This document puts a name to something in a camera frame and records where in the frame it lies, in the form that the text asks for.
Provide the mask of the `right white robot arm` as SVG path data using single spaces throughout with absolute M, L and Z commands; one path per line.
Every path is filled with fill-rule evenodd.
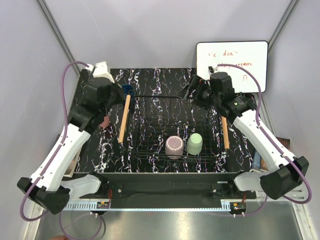
M 245 191 L 264 192 L 277 200 L 300 186 L 309 168 L 304 157 L 296 157 L 269 131 L 260 120 L 257 109 L 244 95 L 238 95 L 226 72 L 215 72 L 209 80 L 193 75 L 189 84 L 178 93 L 184 100 L 205 110 L 216 107 L 254 146 L 267 165 L 265 172 L 244 172 L 227 185 L 228 195 L 239 198 Z

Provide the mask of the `pink cup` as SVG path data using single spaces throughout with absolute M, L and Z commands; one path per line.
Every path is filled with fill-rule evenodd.
M 110 117 L 106 115 L 103 119 L 103 122 L 99 125 L 102 129 L 107 128 L 110 125 Z

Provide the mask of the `dark blue mug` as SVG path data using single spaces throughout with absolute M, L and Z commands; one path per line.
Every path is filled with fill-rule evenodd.
M 123 84 L 122 85 L 122 89 L 124 91 L 124 97 L 126 98 L 127 95 L 130 95 L 131 98 L 134 97 L 135 91 L 133 89 L 133 87 L 129 84 Z

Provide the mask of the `lilac mug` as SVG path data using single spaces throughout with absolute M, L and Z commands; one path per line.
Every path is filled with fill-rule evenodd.
M 176 135 L 170 136 L 165 142 L 165 154 L 172 160 L 179 159 L 184 152 L 184 141 Z

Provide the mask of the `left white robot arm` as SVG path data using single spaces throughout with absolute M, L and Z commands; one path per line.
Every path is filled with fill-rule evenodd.
M 91 172 L 64 181 L 70 163 L 87 142 L 112 106 L 124 102 L 124 89 L 107 77 L 95 77 L 84 89 L 84 98 L 73 108 L 60 138 L 31 177 L 21 177 L 17 187 L 50 213 L 60 213 L 70 200 L 93 194 L 103 198 L 108 193 L 108 179 Z

